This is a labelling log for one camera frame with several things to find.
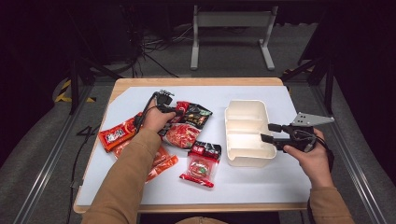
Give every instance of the red snack package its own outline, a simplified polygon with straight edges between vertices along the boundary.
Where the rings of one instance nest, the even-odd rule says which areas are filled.
[[[212,112],[186,101],[178,101],[176,110],[184,111],[158,132],[163,141],[174,147],[191,148]]]
[[[116,158],[120,156],[122,150],[131,142],[131,140],[132,139],[127,140],[113,149],[113,153]],[[166,169],[175,165],[177,162],[177,156],[170,155],[163,146],[160,146],[152,163],[151,171],[148,173],[146,183],[148,183],[150,180],[152,180],[154,177],[156,177]]]
[[[127,119],[123,123],[114,128],[99,132],[98,137],[106,152],[113,150],[113,148],[128,139],[131,139],[136,133],[134,126],[134,117]]]
[[[213,188],[220,156],[220,145],[196,141],[188,154],[187,171],[180,178]]]

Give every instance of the person's left hand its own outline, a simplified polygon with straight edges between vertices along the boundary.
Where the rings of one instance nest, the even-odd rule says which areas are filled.
[[[148,106],[150,110],[148,111],[146,118],[143,122],[143,127],[145,129],[149,129],[157,133],[163,128],[163,126],[165,126],[166,121],[172,119],[176,115],[176,113],[175,112],[163,113],[154,106],[155,106],[155,99],[151,100]]]

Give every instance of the table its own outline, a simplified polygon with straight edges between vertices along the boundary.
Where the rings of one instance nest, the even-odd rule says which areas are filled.
[[[207,105],[212,110],[213,116],[198,136],[198,140],[220,144],[223,153],[214,180],[215,187],[208,189],[178,178],[187,168],[187,151],[168,147],[167,149],[172,154],[179,157],[179,162],[147,183],[139,213],[279,211],[306,208],[310,182],[297,160],[290,155],[278,152],[274,160],[264,168],[232,167],[226,158],[223,112],[228,100],[222,102],[218,101],[216,97],[263,99],[270,122],[291,122],[296,116],[296,112],[289,93],[279,78],[119,79],[110,96],[101,130],[113,127],[120,121],[126,120],[130,116],[129,114],[135,114],[137,110],[143,109],[149,95],[140,100],[140,105],[134,109],[136,111],[131,109],[132,112],[125,112],[127,110],[121,109],[120,106],[132,108],[137,104],[137,102],[133,102],[134,97],[132,96],[137,96],[136,99],[140,98],[144,95],[144,91],[153,93],[153,90],[158,90],[157,87],[174,93],[176,95],[173,97],[174,103],[180,97],[189,97],[186,99],[190,99],[194,95],[202,96],[202,98],[196,97],[191,102]],[[208,96],[213,99],[212,103],[202,101]],[[282,133],[278,134],[279,136],[276,136],[274,133],[274,137],[285,137],[280,136]],[[98,165],[97,157],[101,157],[100,154],[108,156],[108,158],[100,161]],[[84,185],[79,188],[75,200],[75,212],[84,213],[89,208],[101,180],[106,175],[106,169],[108,170],[114,161],[114,156],[106,154],[96,139],[84,175]],[[99,180],[92,181],[93,176],[94,178],[99,176]]]

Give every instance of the person's right hand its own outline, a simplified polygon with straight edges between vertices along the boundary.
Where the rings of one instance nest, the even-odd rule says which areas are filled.
[[[324,140],[321,131],[314,129],[314,133]],[[329,170],[326,148],[323,145],[316,142],[315,148],[307,153],[291,146],[284,146],[283,149],[300,162],[305,174],[311,180],[312,188],[334,187],[332,175]]]

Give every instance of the dark background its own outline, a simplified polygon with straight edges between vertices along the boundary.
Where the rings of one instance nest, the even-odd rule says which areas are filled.
[[[393,183],[396,36],[392,31],[396,27],[391,21],[395,9],[384,0],[352,0],[334,7],[332,23],[313,36],[302,58],[325,53],[329,36],[335,38],[334,75],[366,141]],[[319,22],[323,12],[321,6],[280,7],[276,25]],[[75,58],[85,57],[98,64],[133,62],[139,55],[142,27],[169,38],[174,27],[191,23],[191,16],[192,6],[2,1],[0,163],[53,107],[53,91],[69,75]]]

